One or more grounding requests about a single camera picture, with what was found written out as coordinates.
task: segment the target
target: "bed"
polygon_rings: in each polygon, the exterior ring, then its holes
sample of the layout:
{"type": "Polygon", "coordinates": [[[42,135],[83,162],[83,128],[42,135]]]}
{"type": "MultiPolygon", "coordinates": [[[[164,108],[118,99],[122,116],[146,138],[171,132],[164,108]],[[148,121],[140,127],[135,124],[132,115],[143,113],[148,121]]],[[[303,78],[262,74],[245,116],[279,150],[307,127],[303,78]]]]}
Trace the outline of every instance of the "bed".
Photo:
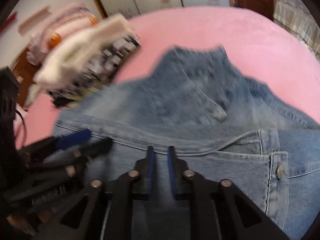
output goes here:
{"type": "MultiPolygon", "coordinates": [[[[141,49],[125,63],[114,82],[149,76],[171,46],[210,50],[223,45],[231,62],[266,83],[285,103],[320,123],[320,64],[294,36],[246,9],[189,7],[155,11],[130,22],[141,49]]],[[[26,117],[26,144],[50,136],[60,110],[41,94],[26,117]]],[[[23,133],[16,140],[21,147],[23,133]]]]}

